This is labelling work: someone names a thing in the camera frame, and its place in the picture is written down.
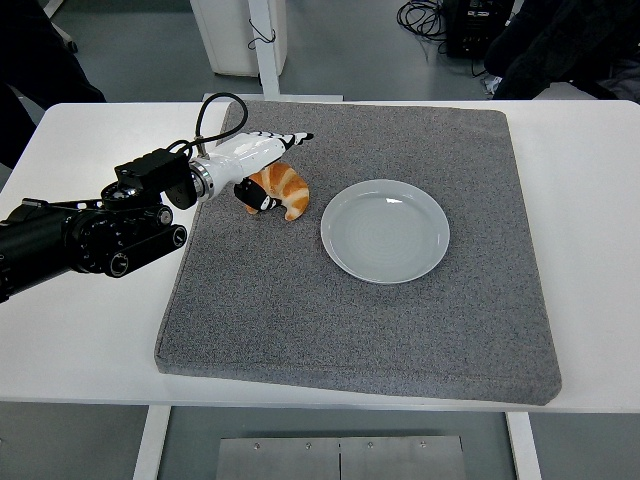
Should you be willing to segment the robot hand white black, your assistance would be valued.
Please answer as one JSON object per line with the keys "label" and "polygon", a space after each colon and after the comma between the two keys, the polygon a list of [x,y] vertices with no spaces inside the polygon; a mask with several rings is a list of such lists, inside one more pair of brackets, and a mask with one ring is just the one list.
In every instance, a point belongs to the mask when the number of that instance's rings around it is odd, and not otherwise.
{"label": "robot hand white black", "polygon": [[311,133],[242,133],[191,161],[197,198],[205,201],[231,184],[250,214],[282,206],[285,219],[298,219],[310,201],[306,181],[281,161],[286,151],[311,140]]}

